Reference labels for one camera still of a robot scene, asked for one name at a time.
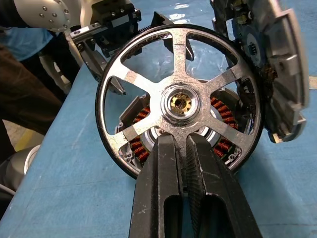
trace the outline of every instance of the blue shirt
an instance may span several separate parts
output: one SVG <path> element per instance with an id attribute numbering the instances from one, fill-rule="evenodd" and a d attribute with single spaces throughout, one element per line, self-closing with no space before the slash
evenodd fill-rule
<path id="1" fill-rule="evenodd" d="M 11 28 L 0 34 L 0 43 L 22 61 L 43 49 L 52 38 L 44 28 Z"/>

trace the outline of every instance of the cable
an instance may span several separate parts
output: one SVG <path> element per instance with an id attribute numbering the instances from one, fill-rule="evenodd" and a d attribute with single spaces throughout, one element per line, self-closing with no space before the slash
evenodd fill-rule
<path id="1" fill-rule="evenodd" d="M 9 193 L 10 195 L 14 196 L 15 195 L 15 191 L 11 190 L 10 188 L 0 184 L 0 190 Z"/>

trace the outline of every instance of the wheel spoke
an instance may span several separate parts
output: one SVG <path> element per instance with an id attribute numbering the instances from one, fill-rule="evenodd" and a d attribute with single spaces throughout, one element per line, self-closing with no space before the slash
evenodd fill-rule
<path id="1" fill-rule="evenodd" d="M 246 135 L 244 133 L 239 132 L 238 130 L 230 127 L 226 123 L 210 116 L 209 117 L 209 125 L 210 129 L 214 130 L 218 134 L 225 137 L 227 140 L 231 141 L 236 146 L 240 147 L 243 153 L 246 153 L 248 149 L 251 148 L 252 143 L 255 139 L 254 135 Z"/>
<path id="2" fill-rule="evenodd" d="M 242 63 L 238 63 L 232 68 L 228 69 L 226 72 L 218 75 L 209 82 L 206 83 L 206 88 L 208 89 L 209 95 L 214 91 L 223 88 L 224 86 L 232 83 L 243 76 L 248 76 L 249 72 Z"/>
<path id="3" fill-rule="evenodd" d="M 130 70 L 120 62 L 116 62 L 114 64 L 115 65 L 113 65 L 108 72 L 109 77 L 116 77 L 128 83 L 131 83 L 151 95 L 156 87 L 155 83 L 143 77 L 142 75 Z"/>
<path id="4" fill-rule="evenodd" d="M 156 126 L 157 121 L 158 120 L 156 120 L 154 116 L 151 116 L 151 114 L 149 114 L 146 118 L 124 129 L 123 131 L 115 135 L 110 135 L 109 143 L 111 147 L 116 148 L 116 150 L 118 151 L 123 145 L 127 144 L 135 137 L 141 135 L 143 132 L 147 131 L 151 127 Z"/>
<path id="5" fill-rule="evenodd" d="M 186 73 L 186 35 L 187 31 L 170 31 L 173 36 L 174 75 Z"/>

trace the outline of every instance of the blue table surface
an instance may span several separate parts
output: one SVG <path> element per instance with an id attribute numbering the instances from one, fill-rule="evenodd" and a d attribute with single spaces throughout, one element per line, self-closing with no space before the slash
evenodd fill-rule
<path id="1" fill-rule="evenodd" d="M 211 28 L 213 10 L 204 0 L 178 2 L 133 1 L 142 12 L 140 25 L 149 24 L 153 11 L 173 21 Z M 310 74 L 317 73 L 317 2 L 285 0 L 300 21 L 307 47 Z M 198 59 L 206 52 L 194 48 Z M 207 64 L 221 70 L 222 58 Z M 159 79 L 166 61 L 137 58 L 134 64 L 149 67 L 144 74 Z M 202 77 L 205 61 L 189 69 Z M 95 122 L 97 82 L 88 69 L 80 70 L 70 95 L 44 138 L 22 185 L 0 222 L 0 238 L 124 238 L 128 236 L 135 180 L 126 175 L 107 154 Z M 110 127 L 134 98 L 137 90 L 119 97 L 112 94 L 106 105 Z M 273 144 L 266 132 L 254 153 L 238 173 L 249 205 L 264 238 L 317 237 L 317 92 L 304 111 L 307 125 L 295 141 Z"/>

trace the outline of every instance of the center hub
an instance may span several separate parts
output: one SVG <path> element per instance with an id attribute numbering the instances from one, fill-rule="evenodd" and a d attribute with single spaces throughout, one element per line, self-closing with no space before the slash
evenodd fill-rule
<path id="1" fill-rule="evenodd" d="M 189 123 L 200 109 L 197 93 L 186 85 L 174 85 L 166 89 L 161 100 L 164 117 L 175 124 Z"/>

